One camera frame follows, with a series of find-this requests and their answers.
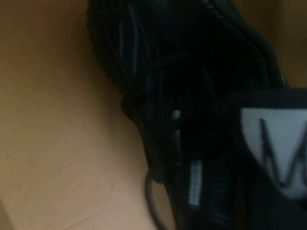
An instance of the black sneaker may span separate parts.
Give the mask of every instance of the black sneaker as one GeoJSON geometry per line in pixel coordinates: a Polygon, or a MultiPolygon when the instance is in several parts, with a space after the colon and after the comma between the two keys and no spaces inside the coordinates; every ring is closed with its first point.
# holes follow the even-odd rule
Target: black sneaker
{"type": "Polygon", "coordinates": [[[218,98],[266,83],[267,69],[241,32],[244,21],[219,7],[205,0],[89,1],[97,58],[143,139],[145,192],[159,229],[151,179],[165,185],[178,230],[233,228],[236,172],[218,98]]]}

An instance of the brown cardboard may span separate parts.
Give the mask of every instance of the brown cardboard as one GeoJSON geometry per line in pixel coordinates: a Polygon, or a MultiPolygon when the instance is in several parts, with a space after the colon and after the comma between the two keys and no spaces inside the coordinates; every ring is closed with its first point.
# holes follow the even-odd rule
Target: brown cardboard
{"type": "MultiPolygon", "coordinates": [[[[307,86],[303,0],[237,0],[307,86]]],[[[0,2],[0,230],[150,230],[137,128],[95,60],[85,0],[0,2]]],[[[163,187],[158,212],[170,229],[163,187]]]]}

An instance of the shoe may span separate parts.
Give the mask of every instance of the shoe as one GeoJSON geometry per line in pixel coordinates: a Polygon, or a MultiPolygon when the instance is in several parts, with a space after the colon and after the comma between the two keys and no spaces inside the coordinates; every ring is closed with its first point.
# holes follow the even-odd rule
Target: shoe
{"type": "Polygon", "coordinates": [[[263,53],[209,1],[89,0],[87,16],[97,58],[143,140],[156,227],[165,229],[152,179],[166,187],[177,230],[233,229],[236,167],[220,98],[266,81],[263,53]]]}

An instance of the cardboard box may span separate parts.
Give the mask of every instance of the cardboard box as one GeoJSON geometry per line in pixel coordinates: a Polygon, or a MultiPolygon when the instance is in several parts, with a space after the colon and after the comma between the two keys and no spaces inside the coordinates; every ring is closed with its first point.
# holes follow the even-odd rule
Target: cardboard box
{"type": "MultiPolygon", "coordinates": [[[[274,43],[289,81],[307,86],[307,4],[237,2],[274,43]]],[[[139,133],[95,60],[86,8],[0,3],[0,230],[154,229],[139,133]]],[[[154,193],[173,229],[163,187],[154,193]]]]}

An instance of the shoe tongue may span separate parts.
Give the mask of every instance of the shoe tongue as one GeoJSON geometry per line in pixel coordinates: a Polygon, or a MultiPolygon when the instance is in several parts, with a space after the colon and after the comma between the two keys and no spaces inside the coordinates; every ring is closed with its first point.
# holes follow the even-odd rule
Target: shoe tongue
{"type": "Polygon", "coordinates": [[[307,90],[238,92],[227,98],[235,141],[294,200],[307,198],[307,90]]]}

